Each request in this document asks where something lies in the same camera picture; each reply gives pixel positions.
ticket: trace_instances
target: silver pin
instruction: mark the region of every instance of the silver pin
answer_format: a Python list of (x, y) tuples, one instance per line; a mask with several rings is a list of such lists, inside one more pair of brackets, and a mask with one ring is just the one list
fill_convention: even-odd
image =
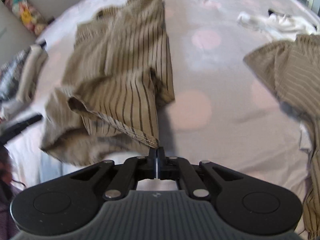
[(116, 198), (116, 197), (120, 197), (121, 196), (121, 192), (119, 190), (116, 189), (111, 189), (106, 191), (105, 196), (107, 198)]
[(196, 189), (194, 192), (193, 192), (193, 195), (195, 195), (196, 197), (207, 197), (209, 196), (209, 191), (207, 191), (206, 189)]

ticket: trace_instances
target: bed sheet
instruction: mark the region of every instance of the bed sheet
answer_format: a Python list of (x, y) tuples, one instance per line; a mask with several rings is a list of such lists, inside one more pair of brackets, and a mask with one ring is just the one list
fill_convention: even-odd
[[(44, 105), (59, 86), (73, 52), (76, 26), (101, 7), (126, 0), (83, 0), (68, 9), (39, 38), (46, 39), (49, 60), (38, 82), (35, 101), (20, 118), (45, 114)], [(300, 125), (281, 111), (267, 89), (244, 65), (244, 55), (268, 42), (264, 33), (244, 29), (241, 11), (267, 15), (269, 8), (319, 18), (297, 0), (164, 0), (176, 101), (158, 113), (160, 142), (167, 155), (191, 163), (209, 159), (295, 192), (308, 189), (308, 155), (299, 151)], [(39, 150), (43, 124), (27, 129), (8, 144), (16, 176), (28, 186), (79, 169)], [(136, 153), (114, 153), (116, 163)], [(140, 189), (169, 189), (169, 183), (145, 181)], [(297, 232), (303, 231), (300, 222)]]

